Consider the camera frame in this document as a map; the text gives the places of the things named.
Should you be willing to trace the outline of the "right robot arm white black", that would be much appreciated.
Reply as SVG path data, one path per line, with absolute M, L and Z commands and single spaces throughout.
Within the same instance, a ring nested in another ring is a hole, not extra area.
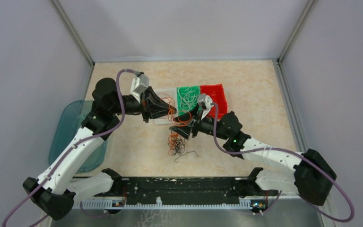
M 225 140 L 222 149 L 228 155 L 276 169 L 274 172 L 262 167 L 252 170 L 247 188 L 253 195 L 278 190 L 296 193 L 316 206 L 324 205 L 337 175 L 318 151 L 287 151 L 263 143 L 242 131 L 242 124 L 233 111 L 218 121 L 202 114 L 198 109 L 183 114 L 182 119 L 189 115 L 192 119 L 186 125 L 171 126 L 170 131 L 185 139 L 194 138 L 201 132 L 212 136 L 214 141 Z

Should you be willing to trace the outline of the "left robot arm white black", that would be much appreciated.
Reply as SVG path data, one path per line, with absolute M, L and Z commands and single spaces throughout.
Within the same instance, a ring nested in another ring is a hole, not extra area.
M 37 178 L 27 178 L 23 187 L 31 200 L 54 220 L 64 218 L 74 204 L 101 193 L 122 192 L 121 176 L 107 168 L 98 175 L 74 182 L 72 179 L 89 156 L 120 125 L 119 115 L 141 115 L 143 121 L 167 116 L 176 108 L 162 100 L 145 78 L 132 81 L 129 95 L 119 95 L 112 78 L 99 80 L 93 91 L 91 111 L 59 157 Z

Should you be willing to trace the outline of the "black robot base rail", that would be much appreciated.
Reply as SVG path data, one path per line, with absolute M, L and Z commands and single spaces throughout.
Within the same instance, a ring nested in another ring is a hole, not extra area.
M 127 205 L 234 205 L 245 197 L 278 195 L 264 191 L 248 177 L 128 177 L 114 182 L 99 197 L 121 197 Z

